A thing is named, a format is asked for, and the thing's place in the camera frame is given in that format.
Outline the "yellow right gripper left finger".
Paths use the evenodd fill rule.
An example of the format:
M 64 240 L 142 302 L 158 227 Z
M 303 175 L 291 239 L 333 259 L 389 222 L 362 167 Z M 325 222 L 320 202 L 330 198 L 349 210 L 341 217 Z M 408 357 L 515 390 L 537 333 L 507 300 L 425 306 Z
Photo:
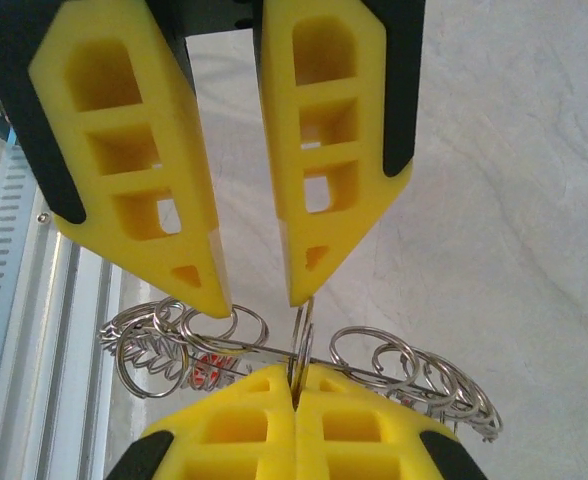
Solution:
M 272 366 L 151 424 L 105 480 L 295 480 L 295 457 L 290 386 Z

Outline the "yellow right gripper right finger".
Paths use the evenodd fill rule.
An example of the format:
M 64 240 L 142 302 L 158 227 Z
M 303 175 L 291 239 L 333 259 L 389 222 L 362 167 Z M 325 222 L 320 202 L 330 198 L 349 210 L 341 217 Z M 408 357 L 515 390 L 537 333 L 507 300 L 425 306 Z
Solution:
M 326 367 L 295 412 L 296 480 L 489 480 L 443 424 Z

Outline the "aluminium mounting rail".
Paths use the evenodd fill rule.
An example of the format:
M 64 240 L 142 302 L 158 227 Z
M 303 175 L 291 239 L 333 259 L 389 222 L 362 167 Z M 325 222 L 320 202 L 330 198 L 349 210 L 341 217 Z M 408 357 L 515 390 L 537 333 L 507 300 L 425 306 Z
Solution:
M 99 329 L 119 307 L 122 271 L 38 223 L 32 383 L 21 480 L 102 480 L 113 362 Z

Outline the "red key tag white label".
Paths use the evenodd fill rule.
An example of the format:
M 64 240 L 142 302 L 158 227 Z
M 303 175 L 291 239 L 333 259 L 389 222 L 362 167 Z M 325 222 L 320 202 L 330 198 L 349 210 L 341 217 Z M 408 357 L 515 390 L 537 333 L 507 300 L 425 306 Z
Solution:
M 202 391 L 225 388 L 235 381 L 239 362 L 237 357 L 215 353 L 201 354 L 192 364 L 187 385 Z

